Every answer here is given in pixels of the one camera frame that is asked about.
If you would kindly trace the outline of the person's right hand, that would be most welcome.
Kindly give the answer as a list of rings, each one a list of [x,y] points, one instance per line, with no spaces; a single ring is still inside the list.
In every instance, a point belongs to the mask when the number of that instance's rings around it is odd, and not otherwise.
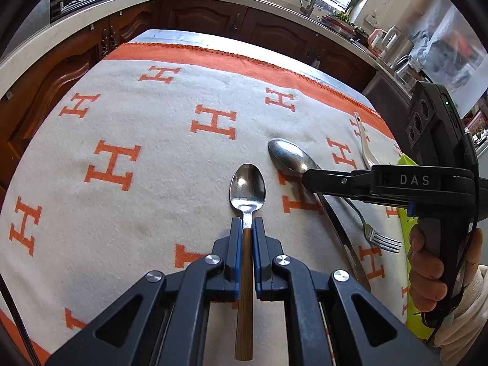
[[[408,260],[411,265],[409,273],[410,296],[419,311],[432,311],[438,302],[447,294],[447,285],[440,281],[444,272],[443,262],[424,248],[423,232],[416,224],[409,233],[410,250]],[[483,232],[477,228],[467,251],[467,268],[465,283],[470,284],[481,257]]]

